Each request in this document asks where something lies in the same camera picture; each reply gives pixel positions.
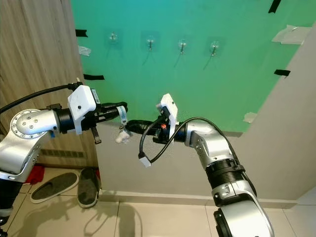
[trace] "beige floor tile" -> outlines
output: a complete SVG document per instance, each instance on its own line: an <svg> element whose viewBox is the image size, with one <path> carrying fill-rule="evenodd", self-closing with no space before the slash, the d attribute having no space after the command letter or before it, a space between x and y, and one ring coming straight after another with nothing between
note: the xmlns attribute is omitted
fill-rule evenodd
<svg viewBox="0 0 316 237"><path fill-rule="evenodd" d="M21 189L20 189L20 193L22 193L22 194L27 194L27 193L29 192L31 186L32 186L32 185L30 185L30 184L24 184L24 185L22 185L22 187L21 187Z"/></svg>
<svg viewBox="0 0 316 237"><path fill-rule="evenodd" d="M211 237L204 206L120 203L115 237Z"/></svg>
<svg viewBox="0 0 316 237"><path fill-rule="evenodd" d="M4 231L8 230L8 228L11 225L16 213L18 212L22 202L24 201L25 196L26 196L26 194L18 194L18 196L16 196L16 199L15 199L15 201L13 203L13 212L11 213L8 222L5 225L1 226L1 228Z"/></svg>
<svg viewBox="0 0 316 237"><path fill-rule="evenodd" d="M26 197L8 234L10 237L112 237L118 206L98 202L93 208L82 209L76 197L57 196L39 204Z"/></svg>
<svg viewBox="0 0 316 237"><path fill-rule="evenodd" d="M32 185L32 187L29 190L29 193L32 193L35 189L37 189L40 185L47 182L48 180L67 173L67 172L75 172L79 175L80 170L77 169L59 169L59 168L45 168L44 178L43 181L37 184ZM64 192L62 195L68 195L68 196L77 196L78 192L78 185L76 185L74 188Z"/></svg>
<svg viewBox="0 0 316 237"><path fill-rule="evenodd" d="M213 212L216 211L217 209L218 208L214 206L206 207L212 237L218 237L218 234L216 231L216 222L213 216ZM276 237L294 237L295 236L282 209L266 208L265 211L268 214L269 219L272 223Z"/></svg>
<svg viewBox="0 0 316 237"><path fill-rule="evenodd" d="M284 213L297 237L316 237L316 205L297 205Z"/></svg>

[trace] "green backdrop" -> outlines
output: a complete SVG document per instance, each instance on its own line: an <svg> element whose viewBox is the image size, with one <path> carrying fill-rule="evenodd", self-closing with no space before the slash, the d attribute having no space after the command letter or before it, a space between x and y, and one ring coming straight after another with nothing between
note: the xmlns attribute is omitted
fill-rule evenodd
<svg viewBox="0 0 316 237"><path fill-rule="evenodd" d="M170 93L179 121L206 117L225 131L246 131L299 47L271 42L287 24L312 26L315 0L72 0L83 71L104 75L87 81L101 102L128 102L129 119L154 120L155 105ZM115 32L117 40L109 38ZM147 36L153 36L149 52ZM180 55L178 42L186 40ZM210 45L218 41L217 55Z"/></svg>

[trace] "black cable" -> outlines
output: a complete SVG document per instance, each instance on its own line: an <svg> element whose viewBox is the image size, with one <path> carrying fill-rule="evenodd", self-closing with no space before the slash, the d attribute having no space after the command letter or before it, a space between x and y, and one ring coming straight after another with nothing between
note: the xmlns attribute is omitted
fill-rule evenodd
<svg viewBox="0 0 316 237"><path fill-rule="evenodd" d="M16 101L13 101L12 103L2 107L0 109L0 114L2 114L3 112L13 108L14 106L17 106L21 103L23 103L24 101L27 101L29 99L32 99L34 97L37 97L39 95L44 95L44 94L47 94L47 93L50 93L50 92L54 92L54 91L57 91L57 90L62 90L62 89L70 89L70 90L75 90L79 85L82 85L82 82L77 82L77 83L70 83L70 84L67 84L67 85L60 85L60 86L56 86L56 87L52 87L52 88L49 88L49 89L45 89L45 90L41 90L41 91L38 91L38 92L35 92L33 94L30 94L30 95L27 95L25 97L22 97L21 99L18 99Z"/></svg>
<svg viewBox="0 0 316 237"><path fill-rule="evenodd" d="M158 119L156 119L152 124L150 124L150 125L147 127L147 129L146 129L145 132L143 133L142 138L141 138L141 141L140 141L140 143L139 143L139 151L140 151L140 153L145 154L145 153L143 152L143 143L144 143L146 134L147 134L148 131L149 131L154 125L156 125L160 120L161 120L161 117L158 118ZM229 140L227 139L227 137L225 136L225 134L223 133L223 131L222 131L218 126L216 126L216 124L214 124L212 121L210 121L210 120L208 120L208 119L206 119L206 118L202 118L202 117L193 117L193 118L189 118L189 119L185 120L185 121L177 128L177 130L173 133L173 135L170 137L169 141L164 145L164 147L162 148L162 150L161 150L152 160L149 160L151 164L154 163L156 160L158 160L159 157L165 152L165 150L168 148L168 146L169 146L170 143L172 142L173 138L174 138L175 135L180 131L180 129L181 129L183 126L185 126L188 122L191 122L191 121L193 121L193 120L202 120L202 121L204 121L204 122L207 122L209 125L213 126L213 127L215 128L215 130L216 130L220 135L222 135L222 136L225 138L225 140L227 141L228 146L229 146L229 149L230 149L231 152L232 152L232 155L233 155L233 157L234 157L234 159L235 159L236 164L240 164L239 159L238 159L238 157L237 157L237 155L236 155L236 153L235 153L235 151L234 151L234 149L233 149L231 143L229 142ZM250 179L249 179L248 176L246 175L246 173L243 172L242 175L243 175L243 177L245 178L245 180L248 181L248 183L250 184L250 186L251 186L251 188L252 188L254 194L257 196L257 191L256 191L256 189L255 189L253 183L250 181Z"/></svg>

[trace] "slipper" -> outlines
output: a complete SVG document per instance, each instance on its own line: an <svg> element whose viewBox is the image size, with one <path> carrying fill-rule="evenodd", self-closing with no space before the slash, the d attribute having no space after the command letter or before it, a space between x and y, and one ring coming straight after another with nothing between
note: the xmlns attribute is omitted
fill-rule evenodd
<svg viewBox="0 0 316 237"><path fill-rule="evenodd" d="M78 203L82 208L93 207L98 200L99 181L92 168L84 168L79 177Z"/></svg>
<svg viewBox="0 0 316 237"><path fill-rule="evenodd" d="M79 177L75 173L65 173L47 181L31 194L32 203L40 203L72 189L78 184Z"/></svg>

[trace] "wooden door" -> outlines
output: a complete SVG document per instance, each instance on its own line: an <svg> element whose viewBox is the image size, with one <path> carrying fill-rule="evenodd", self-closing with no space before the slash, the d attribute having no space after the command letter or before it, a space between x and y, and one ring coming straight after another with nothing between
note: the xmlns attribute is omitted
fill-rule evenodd
<svg viewBox="0 0 316 237"><path fill-rule="evenodd" d="M83 81L73 14L69 0L1 0L0 106L30 93ZM25 109L60 103L67 107L71 91L61 90L24 102L0 115L2 130ZM93 137L60 135L45 145L40 163L97 166Z"/></svg>

